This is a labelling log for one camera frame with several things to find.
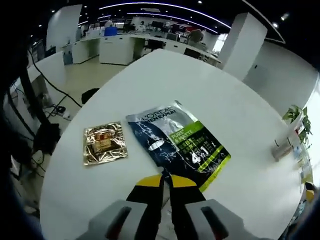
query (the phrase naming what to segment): foil packet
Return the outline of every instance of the foil packet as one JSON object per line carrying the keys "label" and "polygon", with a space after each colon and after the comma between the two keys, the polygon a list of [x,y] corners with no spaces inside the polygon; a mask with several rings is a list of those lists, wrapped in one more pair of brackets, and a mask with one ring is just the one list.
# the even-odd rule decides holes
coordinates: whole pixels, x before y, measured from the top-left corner
{"label": "foil packet", "polygon": [[175,101],[126,116],[135,137],[163,174],[193,180],[204,191],[231,158],[211,132]]}
{"label": "foil packet", "polygon": [[84,130],[84,165],[109,163],[127,156],[126,142],[119,121]]}

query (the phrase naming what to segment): blue object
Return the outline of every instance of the blue object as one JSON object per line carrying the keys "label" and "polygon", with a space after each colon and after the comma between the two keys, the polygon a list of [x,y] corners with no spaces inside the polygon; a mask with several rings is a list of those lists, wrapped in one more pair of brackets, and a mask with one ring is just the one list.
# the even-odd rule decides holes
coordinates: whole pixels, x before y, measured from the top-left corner
{"label": "blue object", "polygon": [[104,36],[105,37],[115,36],[117,35],[117,32],[118,32],[118,28],[116,26],[110,26],[104,30]]}

